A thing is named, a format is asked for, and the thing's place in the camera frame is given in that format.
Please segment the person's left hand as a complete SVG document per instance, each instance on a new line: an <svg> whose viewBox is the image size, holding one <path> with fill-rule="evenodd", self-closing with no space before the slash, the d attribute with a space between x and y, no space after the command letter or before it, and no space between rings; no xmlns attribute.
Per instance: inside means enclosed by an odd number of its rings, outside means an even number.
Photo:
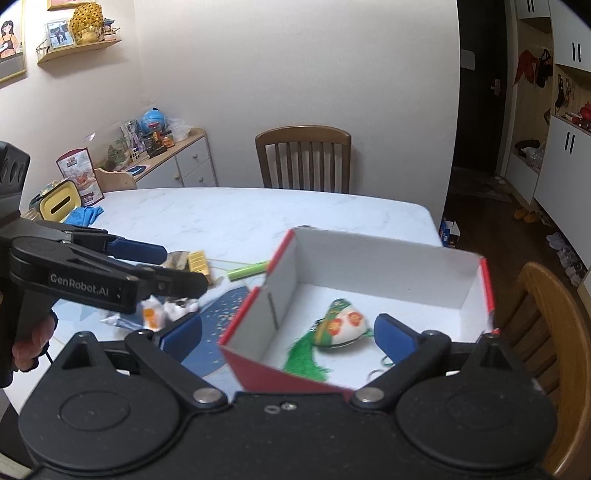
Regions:
<svg viewBox="0 0 591 480"><path fill-rule="evenodd" d="M43 355L45 347L56 329L56 317L53 312L41 321L27 339L16 342L12 348L14 367L21 372L34 370L38 358Z"/></svg>

